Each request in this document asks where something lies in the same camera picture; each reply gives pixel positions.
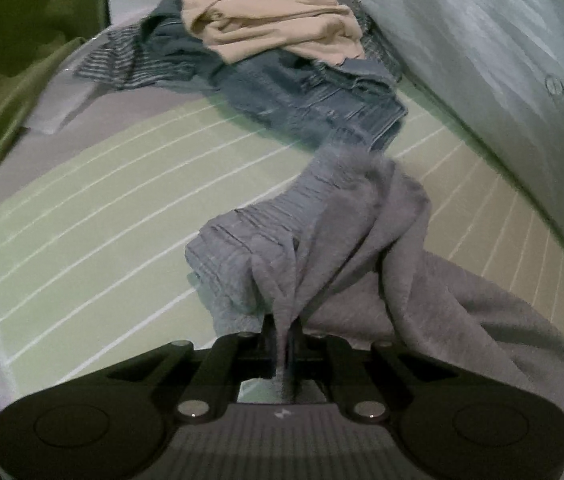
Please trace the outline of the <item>grey sweatpants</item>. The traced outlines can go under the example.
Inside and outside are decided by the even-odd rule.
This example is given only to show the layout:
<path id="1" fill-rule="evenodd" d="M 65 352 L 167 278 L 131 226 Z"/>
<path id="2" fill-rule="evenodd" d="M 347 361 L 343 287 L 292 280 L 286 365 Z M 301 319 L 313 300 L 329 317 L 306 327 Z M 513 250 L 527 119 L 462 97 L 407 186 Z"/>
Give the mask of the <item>grey sweatpants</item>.
<path id="1" fill-rule="evenodd" d="M 216 331 L 257 330 L 266 315 L 376 340 L 544 396 L 564 410 L 564 335 L 530 304 L 427 252 L 430 201 L 382 154 L 317 151 L 282 194 L 208 221 L 185 258 Z"/>

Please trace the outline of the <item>blue denim jeans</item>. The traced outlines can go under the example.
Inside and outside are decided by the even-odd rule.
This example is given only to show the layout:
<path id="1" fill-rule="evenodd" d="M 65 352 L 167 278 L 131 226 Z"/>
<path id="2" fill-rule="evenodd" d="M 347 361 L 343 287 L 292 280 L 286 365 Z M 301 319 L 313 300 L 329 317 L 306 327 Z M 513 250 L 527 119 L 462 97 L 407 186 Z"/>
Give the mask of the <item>blue denim jeans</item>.
<path id="1" fill-rule="evenodd" d="M 399 132 L 406 107 L 396 78 L 374 60 L 332 66 L 282 49 L 235 64 L 190 35 L 181 0 L 161 0 L 140 27 L 140 41 L 165 87 L 218 91 L 227 104 L 272 130 L 314 144 L 339 140 L 382 151 Z"/>

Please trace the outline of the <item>dark striped garment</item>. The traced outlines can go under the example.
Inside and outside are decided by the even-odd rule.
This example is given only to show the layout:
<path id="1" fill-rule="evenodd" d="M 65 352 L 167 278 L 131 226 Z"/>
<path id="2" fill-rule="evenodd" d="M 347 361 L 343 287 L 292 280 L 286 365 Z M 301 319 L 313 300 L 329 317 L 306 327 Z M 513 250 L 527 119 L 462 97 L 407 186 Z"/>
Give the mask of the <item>dark striped garment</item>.
<path id="1" fill-rule="evenodd" d="M 86 55 L 74 75 L 114 90 L 193 84 L 196 78 L 190 62 L 172 63 L 152 58 L 141 41 L 138 24 L 107 32 L 103 44 Z"/>

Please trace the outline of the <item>beige cloth garment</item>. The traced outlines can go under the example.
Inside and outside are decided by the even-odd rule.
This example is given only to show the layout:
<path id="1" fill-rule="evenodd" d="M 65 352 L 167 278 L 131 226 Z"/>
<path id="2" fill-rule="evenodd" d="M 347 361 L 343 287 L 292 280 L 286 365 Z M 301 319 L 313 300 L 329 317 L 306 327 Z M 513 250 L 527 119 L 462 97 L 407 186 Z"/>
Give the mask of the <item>beige cloth garment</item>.
<path id="1" fill-rule="evenodd" d="M 363 60 L 363 32 L 338 0 L 181 0 L 190 34 L 234 64 L 273 49 L 340 65 Z"/>

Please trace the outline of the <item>light blue carrot print sheet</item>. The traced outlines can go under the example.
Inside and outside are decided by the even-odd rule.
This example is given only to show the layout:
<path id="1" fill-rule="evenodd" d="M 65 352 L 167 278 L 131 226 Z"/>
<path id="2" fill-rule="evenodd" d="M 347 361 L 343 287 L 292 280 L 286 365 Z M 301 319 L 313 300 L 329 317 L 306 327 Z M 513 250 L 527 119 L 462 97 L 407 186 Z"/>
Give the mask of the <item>light blue carrot print sheet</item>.
<path id="1" fill-rule="evenodd" d="M 564 0 L 357 0 L 564 237 Z"/>

